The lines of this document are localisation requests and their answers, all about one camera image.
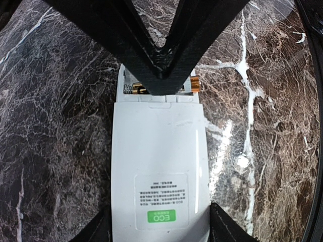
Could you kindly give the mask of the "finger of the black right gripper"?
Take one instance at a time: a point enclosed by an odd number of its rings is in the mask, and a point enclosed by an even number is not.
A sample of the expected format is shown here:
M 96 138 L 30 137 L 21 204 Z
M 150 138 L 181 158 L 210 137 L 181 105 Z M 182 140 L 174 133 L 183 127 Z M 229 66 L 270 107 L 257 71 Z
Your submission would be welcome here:
M 248 1 L 179 1 L 169 34 L 160 52 L 164 71 L 159 95 L 176 93 L 204 53 Z
M 161 56 L 131 1 L 47 1 L 101 44 L 152 95 L 165 95 Z

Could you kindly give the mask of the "gold AAA battery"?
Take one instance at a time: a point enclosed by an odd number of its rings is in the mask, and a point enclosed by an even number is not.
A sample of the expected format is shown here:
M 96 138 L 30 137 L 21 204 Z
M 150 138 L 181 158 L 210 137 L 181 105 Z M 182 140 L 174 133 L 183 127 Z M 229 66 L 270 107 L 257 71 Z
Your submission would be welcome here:
M 200 91 L 200 81 L 198 76 L 190 76 L 184 82 L 183 86 L 176 93 L 177 95 L 190 95 Z M 140 83 L 135 82 L 127 89 L 128 94 L 150 94 L 147 89 Z

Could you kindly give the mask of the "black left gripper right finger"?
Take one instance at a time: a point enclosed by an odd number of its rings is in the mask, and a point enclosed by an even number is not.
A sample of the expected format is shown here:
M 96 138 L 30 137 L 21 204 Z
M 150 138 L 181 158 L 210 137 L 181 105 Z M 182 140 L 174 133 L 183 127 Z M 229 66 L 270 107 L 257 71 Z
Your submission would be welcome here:
M 259 242 L 241 228 L 217 203 L 210 205 L 209 241 Z

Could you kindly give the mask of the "white remote control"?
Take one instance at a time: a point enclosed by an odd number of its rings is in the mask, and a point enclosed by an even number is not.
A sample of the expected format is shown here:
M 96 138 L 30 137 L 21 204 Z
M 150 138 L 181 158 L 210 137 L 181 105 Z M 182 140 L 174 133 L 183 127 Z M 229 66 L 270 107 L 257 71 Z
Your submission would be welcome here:
M 190 95 L 128 94 L 119 69 L 111 158 L 113 241 L 208 241 L 203 106 Z

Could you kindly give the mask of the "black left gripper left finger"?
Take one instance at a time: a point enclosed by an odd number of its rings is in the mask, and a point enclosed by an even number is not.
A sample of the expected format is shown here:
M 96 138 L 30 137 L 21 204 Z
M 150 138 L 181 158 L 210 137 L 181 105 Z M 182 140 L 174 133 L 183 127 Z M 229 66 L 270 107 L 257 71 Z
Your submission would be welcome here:
M 102 208 L 97 215 L 69 242 L 110 242 L 111 209 Z

